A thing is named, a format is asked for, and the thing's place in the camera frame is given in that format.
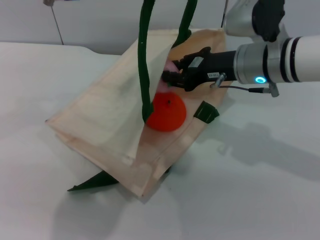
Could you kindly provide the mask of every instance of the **white tabletop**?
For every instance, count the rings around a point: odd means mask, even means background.
[[[150,198],[67,193],[100,170],[44,122],[117,58],[0,43],[1,239],[319,239],[320,83],[279,85],[278,98],[231,89]]]

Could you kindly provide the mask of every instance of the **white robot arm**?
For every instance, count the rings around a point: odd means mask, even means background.
[[[227,13],[224,30],[230,36],[250,37],[253,43],[223,53],[210,53],[206,47],[175,62],[181,74],[163,72],[162,78],[186,91],[205,82],[215,82],[216,87],[223,81],[269,84],[251,92],[273,97],[279,95],[278,83],[320,81],[320,35],[290,38],[281,23],[284,4],[285,0],[239,0]]]

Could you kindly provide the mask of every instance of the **black cable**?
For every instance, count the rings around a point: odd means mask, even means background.
[[[240,86],[220,86],[219,88],[220,89],[240,89],[240,90],[249,91],[249,88],[240,87]]]
[[[58,26],[58,22],[57,22],[57,19],[56,19],[56,15],[55,15],[55,12],[54,12],[54,9],[53,9],[52,6],[51,6],[51,10],[52,10],[52,14],[53,14],[54,21],[55,21],[55,24],[56,24],[56,28],[58,29],[58,32],[59,32],[59,36],[60,36],[60,39],[61,39],[61,43],[62,43],[62,45],[65,45],[65,44],[64,44],[64,41],[62,40],[61,32],[60,32],[60,29],[59,29],[59,26]]]
[[[225,0],[224,10],[223,10],[223,16],[222,16],[222,21],[221,21],[221,28],[223,28],[223,26],[224,26],[225,17],[226,17],[226,12],[227,12],[227,8],[228,8],[228,1],[229,1],[229,0]]]
[[[239,89],[248,91],[249,93],[256,93],[256,94],[269,94],[270,90],[266,87],[252,87],[252,88],[244,88],[240,86],[220,86],[221,89]]]

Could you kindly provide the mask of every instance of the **cable connector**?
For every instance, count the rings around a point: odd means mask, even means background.
[[[257,93],[257,94],[270,94],[271,91],[268,87],[253,87],[248,89],[249,93]]]
[[[55,1],[76,1],[76,0],[43,0],[43,4],[49,7],[53,7]]]

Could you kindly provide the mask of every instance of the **red ball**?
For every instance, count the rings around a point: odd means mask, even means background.
[[[146,124],[160,132],[172,132],[184,124],[187,109],[184,101],[173,92],[157,92],[153,99],[153,113]]]

